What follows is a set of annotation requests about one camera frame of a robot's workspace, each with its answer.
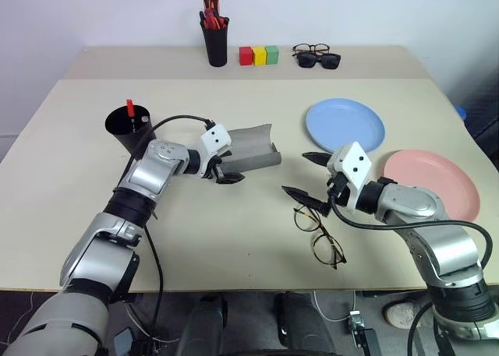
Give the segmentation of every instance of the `green block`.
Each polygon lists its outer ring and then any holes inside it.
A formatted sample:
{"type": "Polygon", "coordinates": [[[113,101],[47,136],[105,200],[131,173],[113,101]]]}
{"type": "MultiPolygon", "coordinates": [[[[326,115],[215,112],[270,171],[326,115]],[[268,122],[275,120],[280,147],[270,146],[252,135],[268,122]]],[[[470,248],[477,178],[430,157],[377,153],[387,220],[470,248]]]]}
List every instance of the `green block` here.
{"type": "Polygon", "coordinates": [[[267,52],[267,64],[277,64],[279,59],[278,46],[265,46],[265,51],[267,52]]]}

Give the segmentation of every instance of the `black cup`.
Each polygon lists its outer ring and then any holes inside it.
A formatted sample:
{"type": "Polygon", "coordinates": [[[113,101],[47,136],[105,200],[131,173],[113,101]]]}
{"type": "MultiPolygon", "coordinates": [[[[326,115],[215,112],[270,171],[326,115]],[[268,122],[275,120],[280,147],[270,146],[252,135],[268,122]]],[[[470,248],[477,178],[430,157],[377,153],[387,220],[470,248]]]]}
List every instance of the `black cup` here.
{"type": "MultiPolygon", "coordinates": [[[[134,109],[135,117],[133,117],[133,120],[128,116],[125,106],[111,112],[105,122],[106,130],[115,136],[130,154],[133,154],[137,143],[144,134],[147,134],[152,129],[149,111],[140,105],[134,105],[134,109]]],[[[146,152],[147,145],[153,139],[156,139],[156,134],[149,132],[149,137],[144,140],[136,152],[136,160],[142,158],[146,152]]]]}
{"type": "Polygon", "coordinates": [[[225,27],[220,30],[206,29],[201,25],[206,52],[208,54],[208,62],[211,66],[224,66],[227,64],[227,18],[225,22],[225,27]]]}

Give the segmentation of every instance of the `black cable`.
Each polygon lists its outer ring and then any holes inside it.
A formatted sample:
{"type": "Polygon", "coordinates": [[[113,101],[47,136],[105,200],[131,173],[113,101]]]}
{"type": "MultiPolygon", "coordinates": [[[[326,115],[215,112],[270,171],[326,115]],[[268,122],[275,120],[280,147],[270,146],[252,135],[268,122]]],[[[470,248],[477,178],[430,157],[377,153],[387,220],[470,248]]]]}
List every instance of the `black cable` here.
{"type": "Polygon", "coordinates": [[[440,333],[438,332],[437,317],[434,316],[434,338],[435,338],[435,342],[437,342],[437,345],[438,345],[438,337],[439,336],[440,336],[440,333]]]}
{"type": "Polygon", "coordinates": [[[412,321],[411,328],[409,329],[409,336],[407,337],[407,356],[412,356],[412,343],[414,341],[414,334],[416,333],[416,327],[418,322],[423,317],[428,309],[431,308],[433,303],[426,303],[418,312],[414,320],[412,321]]]}
{"type": "Polygon", "coordinates": [[[156,306],[154,307],[153,319],[149,326],[149,340],[147,342],[147,354],[152,354],[154,337],[156,336],[154,333],[156,331],[157,315],[159,313],[159,308],[161,306],[161,299],[163,298],[163,269],[161,268],[159,256],[157,255],[156,247],[154,246],[153,239],[150,236],[149,230],[147,229],[147,225],[144,226],[143,229],[146,233],[150,249],[153,252],[154,261],[156,262],[156,267],[157,267],[157,274],[159,275],[159,288],[157,291],[156,306]]]}
{"type": "Polygon", "coordinates": [[[161,126],[163,126],[164,124],[166,124],[167,122],[170,122],[170,121],[173,121],[173,120],[178,120],[180,118],[189,118],[191,120],[197,120],[197,121],[202,121],[204,122],[205,124],[207,125],[210,125],[212,124],[213,122],[207,118],[202,118],[202,117],[199,117],[199,116],[192,116],[192,115],[175,115],[175,116],[171,116],[171,117],[168,117],[168,118],[165,118],[164,120],[161,120],[159,121],[155,126],[153,126],[152,128],[150,128],[149,130],[147,130],[143,136],[139,139],[139,142],[137,142],[137,145],[135,146],[135,150],[133,150],[132,154],[130,155],[130,158],[128,160],[128,163],[126,163],[126,167],[125,167],[125,170],[123,171],[122,173],[122,176],[121,178],[119,179],[119,182],[122,181],[122,179],[126,176],[126,173],[128,173],[128,171],[130,170],[130,168],[132,167],[132,164],[133,164],[133,160],[135,159],[135,156],[137,155],[137,153],[140,151],[140,147],[146,142],[146,140],[149,138],[150,134],[156,130],[157,128],[160,128],[161,126]]]}
{"type": "Polygon", "coordinates": [[[368,230],[403,230],[403,229],[416,229],[418,227],[429,227],[429,226],[448,226],[448,225],[458,225],[465,226],[475,229],[485,239],[485,252],[483,254],[482,261],[480,262],[482,265],[482,269],[485,268],[487,263],[489,262],[490,256],[492,255],[492,237],[483,227],[474,224],[473,222],[468,221],[460,221],[460,220],[439,220],[439,221],[423,221],[423,222],[414,222],[411,224],[403,224],[403,225],[370,225],[370,224],[359,224],[355,221],[349,220],[345,216],[342,215],[338,206],[334,202],[334,199],[331,197],[331,208],[334,214],[345,224],[356,227],[358,229],[368,229],[368,230]]]}

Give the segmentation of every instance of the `plate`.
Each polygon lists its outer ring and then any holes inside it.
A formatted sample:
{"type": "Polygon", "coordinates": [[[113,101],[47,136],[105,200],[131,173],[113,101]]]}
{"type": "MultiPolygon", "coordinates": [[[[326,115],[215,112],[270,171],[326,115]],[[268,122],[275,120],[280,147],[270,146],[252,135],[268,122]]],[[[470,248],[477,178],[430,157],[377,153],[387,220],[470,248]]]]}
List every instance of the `plate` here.
{"type": "Polygon", "coordinates": [[[315,143],[328,152],[354,141],[369,152],[384,139],[384,125],[379,116],[350,99],[333,98],[315,104],[306,114],[306,128],[315,143]]]}
{"type": "Polygon", "coordinates": [[[452,220],[473,221],[480,196],[468,175],[449,159],[424,150],[402,150],[384,165],[384,177],[435,192],[452,220]]]}

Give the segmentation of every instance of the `glasses frame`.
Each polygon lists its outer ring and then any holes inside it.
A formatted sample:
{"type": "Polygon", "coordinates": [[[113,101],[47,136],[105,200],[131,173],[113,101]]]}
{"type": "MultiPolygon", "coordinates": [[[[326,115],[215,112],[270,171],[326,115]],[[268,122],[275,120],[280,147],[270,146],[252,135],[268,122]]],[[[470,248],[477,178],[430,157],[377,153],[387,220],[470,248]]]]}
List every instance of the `glasses frame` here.
{"type": "Polygon", "coordinates": [[[300,44],[297,44],[296,46],[293,46],[292,50],[295,52],[295,54],[293,56],[296,56],[300,52],[312,52],[313,54],[316,55],[316,54],[329,54],[329,50],[331,50],[331,47],[329,46],[329,44],[325,44],[325,43],[317,43],[317,44],[300,43],[300,44]],[[308,49],[298,48],[299,46],[307,46],[308,49]],[[317,50],[318,46],[325,46],[326,48],[317,50]]]}
{"type": "Polygon", "coordinates": [[[313,252],[313,256],[316,258],[316,260],[318,260],[319,263],[322,263],[324,265],[332,266],[336,270],[338,269],[338,264],[346,263],[345,253],[343,252],[342,246],[339,244],[339,242],[331,234],[329,234],[326,227],[322,224],[322,220],[320,219],[319,213],[316,212],[315,210],[310,209],[308,206],[301,206],[300,208],[293,208],[293,210],[295,212],[295,214],[294,214],[295,225],[298,229],[300,229],[301,231],[305,231],[307,233],[311,233],[314,231],[320,231],[319,235],[317,237],[315,237],[315,239],[312,242],[312,252],[313,252]],[[310,214],[303,212],[302,210],[304,208],[307,209],[310,212],[310,214]],[[307,216],[308,218],[313,220],[317,224],[317,226],[312,228],[312,229],[309,229],[309,230],[301,228],[298,225],[298,221],[296,220],[296,216],[298,214],[302,214],[304,216],[307,216]],[[323,261],[322,259],[320,259],[315,251],[315,245],[322,238],[326,238],[327,241],[329,242],[329,244],[331,245],[331,250],[333,252],[333,262],[332,263],[327,263],[327,262],[323,261]]]}

